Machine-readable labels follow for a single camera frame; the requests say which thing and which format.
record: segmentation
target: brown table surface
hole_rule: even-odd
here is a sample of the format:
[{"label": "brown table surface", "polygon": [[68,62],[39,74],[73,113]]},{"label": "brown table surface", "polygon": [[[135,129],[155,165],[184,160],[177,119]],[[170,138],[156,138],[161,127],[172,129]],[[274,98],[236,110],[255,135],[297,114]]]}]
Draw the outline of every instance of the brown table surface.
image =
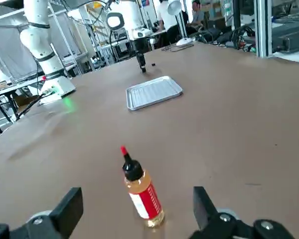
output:
[{"label": "brown table surface", "polygon": [[[20,226],[81,186],[72,238],[185,239],[198,228],[192,187],[204,186],[217,207],[299,239],[299,64],[204,44],[146,61],[146,74],[132,59],[77,77],[75,93],[0,136],[0,222]],[[183,96],[128,111],[125,89],[164,75]],[[123,185],[121,144],[153,178],[166,211],[156,232]]]}]

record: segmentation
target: white lamp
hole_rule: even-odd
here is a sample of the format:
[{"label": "white lamp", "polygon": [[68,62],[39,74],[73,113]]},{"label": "white lamp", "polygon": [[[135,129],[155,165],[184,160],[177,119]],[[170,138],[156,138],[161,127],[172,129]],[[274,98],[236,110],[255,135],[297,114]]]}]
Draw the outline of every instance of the white lamp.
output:
[{"label": "white lamp", "polygon": [[176,43],[176,46],[183,46],[192,43],[193,41],[187,37],[183,14],[181,13],[180,0],[168,0],[167,12],[169,15],[176,16],[178,21],[178,26],[180,28],[180,34],[182,36],[182,39],[180,39]]}]

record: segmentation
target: yellow liquid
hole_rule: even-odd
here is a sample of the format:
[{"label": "yellow liquid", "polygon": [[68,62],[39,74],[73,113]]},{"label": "yellow liquid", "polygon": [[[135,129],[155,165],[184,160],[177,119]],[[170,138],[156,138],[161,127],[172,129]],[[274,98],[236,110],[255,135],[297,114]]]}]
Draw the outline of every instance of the yellow liquid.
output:
[{"label": "yellow liquid", "polygon": [[145,220],[145,225],[149,228],[155,228],[155,227],[159,226],[160,224],[162,224],[162,222],[164,221],[164,217],[165,217],[165,213],[162,209],[160,211],[160,213],[155,218],[150,219],[150,220]]},{"label": "yellow liquid", "polygon": [[[132,194],[138,194],[140,192],[143,192],[144,190],[146,190],[149,187],[150,183],[151,183],[151,178],[146,170],[144,170],[143,177],[140,178],[139,180],[131,182],[131,181],[125,179],[125,185],[129,189],[129,193],[132,193]],[[165,214],[162,209],[160,211],[160,213],[155,218],[150,219],[150,220],[145,219],[145,225],[149,228],[157,227],[164,221],[164,216],[165,216]]]}]

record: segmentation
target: person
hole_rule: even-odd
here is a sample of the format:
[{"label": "person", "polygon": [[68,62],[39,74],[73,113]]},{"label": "person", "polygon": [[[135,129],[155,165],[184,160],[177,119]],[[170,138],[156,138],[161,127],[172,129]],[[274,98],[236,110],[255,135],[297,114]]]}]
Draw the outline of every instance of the person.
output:
[{"label": "person", "polygon": [[204,11],[201,10],[200,0],[194,0],[192,3],[192,8],[194,11],[193,21],[189,24],[190,26],[198,26],[202,24],[204,20]]},{"label": "person", "polygon": [[167,12],[168,0],[159,0],[159,2],[160,5],[157,8],[159,30],[163,31],[165,28],[170,44],[174,44],[177,42],[177,35],[179,35],[176,17]]}]

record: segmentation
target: metal tray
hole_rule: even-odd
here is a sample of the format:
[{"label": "metal tray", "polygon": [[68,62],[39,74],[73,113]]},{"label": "metal tray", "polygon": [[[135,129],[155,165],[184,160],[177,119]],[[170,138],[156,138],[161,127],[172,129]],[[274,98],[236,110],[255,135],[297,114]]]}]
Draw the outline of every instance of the metal tray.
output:
[{"label": "metal tray", "polygon": [[127,106],[131,111],[136,111],[180,96],[182,92],[183,89],[171,77],[162,76],[127,88]]}]

